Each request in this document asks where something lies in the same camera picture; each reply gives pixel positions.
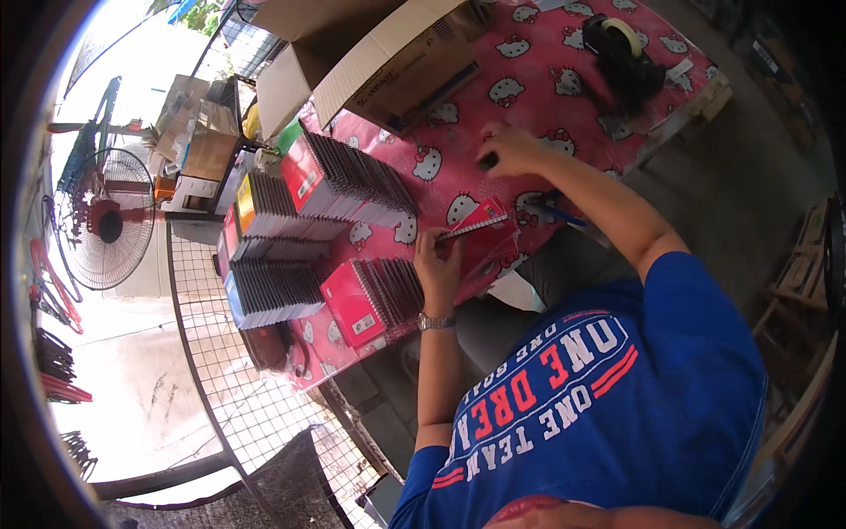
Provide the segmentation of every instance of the red stripe on shirt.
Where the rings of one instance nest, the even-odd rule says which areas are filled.
[[[607,384],[605,384],[604,386],[599,388],[596,392],[594,392],[594,394],[593,394],[594,398],[602,397],[609,389],[611,389],[611,387],[615,383],[617,383],[617,381],[620,378],[623,377],[624,374],[629,372],[629,369],[632,367],[632,364],[635,363],[635,358],[637,358],[637,350],[635,350],[634,353],[632,353],[631,358],[629,358],[629,361],[626,362],[625,366],[623,366],[623,369],[619,370],[616,375],[611,377],[611,380],[609,380]]]
[[[565,318],[564,318],[563,320],[561,320],[561,321],[562,321],[562,322],[569,322],[570,320],[573,320],[573,319],[575,319],[575,318],[577,318],[577,317],[586,317],[586,316],[592,316],[592,315],[595,315],[595,314],[611,314],[611,312],[608,312],[608,311],[585,311],[585,312],[576,312],[575,314],[570,314],[569,316],[565,317]]]
[[[451,480],[449,480],[447,482],[433,483],[431,487],[432,488],[444,488],[444,487],[448,487],[449,485],[452,485],[453,483],[462,482],[462,481],[464,481],[464,476],[457,475],[456,477],[452,478]]]
[[[621,361],[617,362],[616,364],[614,364],[613,366],[611,366],[611,368],[608,369],[608,371],[606,371],[604,375],[599,377],[599,380],[597,380],[596,382],[591,384],[591,389],[599,388],[600,386],[602,386],[605,383],[605,381],[607,381],[609,378],[611,378],[611,376],[620,367],[622,367],[627,361],[629,361],[629,357],[632,355],[632,351],[634,351],[634,350],[635,350],[635,346],[632,344],[629,347],[629,350],[626,352],[626,355],[623,357],[623,359]]]
[[[452,479],[453,477],[457,476],[458,474],[460,474],[460,473],[462,473],[462,472],[464,472],[464,467],[463,467],[463,466],[460,466],[460,467],[458,467],[457,469],[455,469],[454,471],[452,471],[452,472],[448,473],[446,476],[436,477],[436,478],[435,478],[435,483],[437,483],[437,482],[445,482],[445,481],[447,481],[448,479]]]

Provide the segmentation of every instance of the fan guard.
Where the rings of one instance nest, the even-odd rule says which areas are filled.
[[[86,158],[69,181],[53,197],[68,273],[88,289],[112,289],[135,271],[150,244],[156,211],[150,173],[135,154],[109,148]]]

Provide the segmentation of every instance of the wire grid panel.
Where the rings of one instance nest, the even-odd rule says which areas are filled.
[[[201,58],[195,77],[224,80],[232,74],[239,74],[258,79],[280,43],[274,35],[250,24],[259,7],[243,2],[233,7],[232,14],[213,36],[211,45]],[[241,108],[246,108],[249,103],[242,101]]]
[[[215,420],[244,470],[251,474],[299,432],[311,431],[326,478],[356,527],[376,527],[355,503],[378,474],[331,410],[263,377],[235,327],[212,264],[214,246],[171,237],[174,293],[190,356]]]

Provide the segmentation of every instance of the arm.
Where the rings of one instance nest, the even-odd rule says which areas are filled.
[[[461,279],[464,242],[453,246],[453,253],[443,260],[435,252],[435,237],[447,231],[428,229],[417,237],[415,270],[423,287],[427,317],[453,317],[453,299]],[[449,446],[453,418],[461,399],[464,372],[455,328],[428,329],[420,337],[420,375],[417,390],[417,444]]]
[[[670,252],[689,253],[672,226],[644,199],[587,163],[544,147],[532,134],[505,124],[482,130],[491,136],[478,158],[496,152],[499,163],[488,178],[539,174],[564,193],[611,240],[646,281],[655,260]]]

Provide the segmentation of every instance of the table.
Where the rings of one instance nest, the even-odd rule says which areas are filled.
[[[587,0],[540,13],[534,4],[514,6],[495,3],[488,32],[473,43],[481,74],[450,100],[430,112],[400,140],[358,116],[342,111],[325,131],[333,138],[368,152],[394,166],[419,215],[395,229],[357,223],[332,243],[332,257],[318,273],[328,275],[351,258],[403,257],[411,259],[418,230],[445,226],[456,210],[495,196],[518,216],[521,233],[518,250],[483,267],[482,273],[465,281],[457,301],[468,299],[497,278],[513,271],[552,236],[562,224],[522,211],[526,193],[547,191],[551,186],[536,175],[489,181],[476,167],[475,154],[482,142],[481,126],[502,120],[533,131],[541,141],[579,160],[622,178],[627,169],[649,154],[690,121],[689,102],[720,76],[699,48],[664,19],[630,0]],[[581,23],[604,13],[627,22],[636,30],[644,49],[655,63],[668,68],[686,58],[692,67],[668,81],[643,113],[628,123],[601,115],[588,97],[588,90],[610,99],[604,81],[593,66],[594,56],[584,49]],[[307,103],[300,119],[319,132],[314,108]],[[605,133],[611,131],[611,137]],[[581,215],[572,204],[559,207]],[[332,313],[325,306],[313,317],[292,322],[294,331],[307,343],[307,351],[295,350],[291,365],[309,366],[304,376],[286,374],[299,390],[312,388],[335,372],[360,361],[373,350],[356,352],[347,347]],[[306,362],[304,355],[310,357]]]

